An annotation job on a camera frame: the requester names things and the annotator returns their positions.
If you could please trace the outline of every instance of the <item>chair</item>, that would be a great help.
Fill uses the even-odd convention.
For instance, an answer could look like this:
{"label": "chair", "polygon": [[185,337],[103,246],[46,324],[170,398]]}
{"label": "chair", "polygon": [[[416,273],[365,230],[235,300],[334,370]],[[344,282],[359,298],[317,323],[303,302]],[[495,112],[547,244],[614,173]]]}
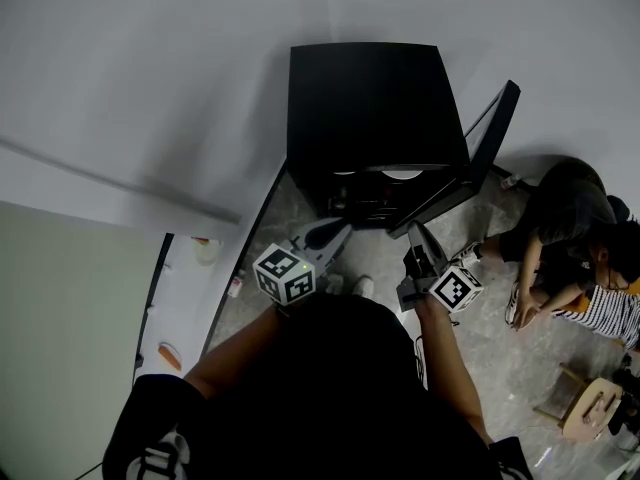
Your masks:
{"label": "chair", "polygon": [[555,421],[562,435],[575,441],[591,441],[607,426],[622,398],[622,388],[603,378],[584,379],[565,365],[560,369],[580,386],[562,418],[534,407],[534,412]]}

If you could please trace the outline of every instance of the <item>person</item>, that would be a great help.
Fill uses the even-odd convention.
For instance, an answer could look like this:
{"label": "person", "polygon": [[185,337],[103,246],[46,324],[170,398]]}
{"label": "person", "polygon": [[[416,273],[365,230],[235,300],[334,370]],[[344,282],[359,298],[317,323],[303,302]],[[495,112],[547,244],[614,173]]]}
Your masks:
{"label": "person", "polygon": [[454,262],[522,262],[505,316],[521,329],[596,285],[625,290],[640,277],[640,225],[618,221],[621,204],[607,198],[592,167],[564,160],[542,179],[514,229],[470,244]]}
{"label": "person", "polygon": [[[370,280],[358,283],[359,293]],[[137,379],[103,461],[111,479],[419,475],[531,480],[517,437],[493,443],[448,311],[314,294],[270,306],[185,376]]]}
{"label": "person", "polygon": [[[607,196],[618,222],[636,220],[627,205]],[[637,350],[640,341],[640,281],[627,290],[610,291],[596,286],[562,309],[553,312],[587,329],[620,342],[626,349]]]}

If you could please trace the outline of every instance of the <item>sneaker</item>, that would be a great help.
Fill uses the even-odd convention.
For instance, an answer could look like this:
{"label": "sneaker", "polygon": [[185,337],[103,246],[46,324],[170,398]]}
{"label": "sneaker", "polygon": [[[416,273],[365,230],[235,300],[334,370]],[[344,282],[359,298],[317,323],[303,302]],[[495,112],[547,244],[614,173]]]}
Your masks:
{"label": "sneaker", "polygon": [[516,281],[511,287],[511,295],[509,296],[509,304],[504,312],[504,321],[510,326],[513,325],[513,321],[516,318],[516,309],[518,307],[518,291],[520,290],[520,283]]}
{"label": "sneaker", "polygon": [[330,295],[340,295],[344,286],[344,277],[340,274],[329,274],[327,278],[326,293]]}
{"label": "sneaker", "polygon": [[356,285],[353,287],[353,291],[351,293],[353,295],[357,295],[358,297],[371,299],[373,298],[373,287],[373,279],[371,279],[369,276],[362,276],[356,281]]}
{"label": "sneaker", "polygon": [[471,242],[451,259],[451,264],[457,267],[469,268],[471,265],[479,263],[480,258],[478,258],[475,251],[478,245],[480,245],[480,242]]}

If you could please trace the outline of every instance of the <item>sitting person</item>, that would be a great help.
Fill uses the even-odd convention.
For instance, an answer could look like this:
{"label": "sitting person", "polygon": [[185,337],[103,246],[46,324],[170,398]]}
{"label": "sitting person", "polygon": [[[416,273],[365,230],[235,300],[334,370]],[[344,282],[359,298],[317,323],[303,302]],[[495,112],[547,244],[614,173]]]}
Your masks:
{"label": "sitting person", "polygon": [[506,314],[521,329],[596,285],[625,290],[640,277],[640,225],[619,222],[620,203],[607,198],[593,168],[565,160],[542,179],[514,229],[472,243],[454,262],[521,261]]}

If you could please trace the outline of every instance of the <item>leg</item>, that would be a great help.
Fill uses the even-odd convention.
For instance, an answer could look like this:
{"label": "leg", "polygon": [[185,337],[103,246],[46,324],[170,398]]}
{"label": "leg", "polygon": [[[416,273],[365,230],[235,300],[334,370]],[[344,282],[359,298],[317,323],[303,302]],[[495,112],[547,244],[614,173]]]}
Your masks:
{"label": "leg", "polygon": [[549,294],[544,291],[542,286],[534,286],[531,288],[531,295],[533,295],[533,298],[541,306],[549,300]]}
{"label": "leg", "polygon": [[502,252],[500,251],[500,235],[493,235],[480,244],[480,256],[483,258],[492,258],[502,260]]}
{"label": "leg", "polygon": [[564,426],[564,421],[554,416],[553,414],[549,414],[548,412],[543,411],[542,409],[538,409],[537,407],[533,408],[533,412],[539,414],[540,416],[544,416],[545,418],[550,419],[551,421],[555,421],[560,428]]}

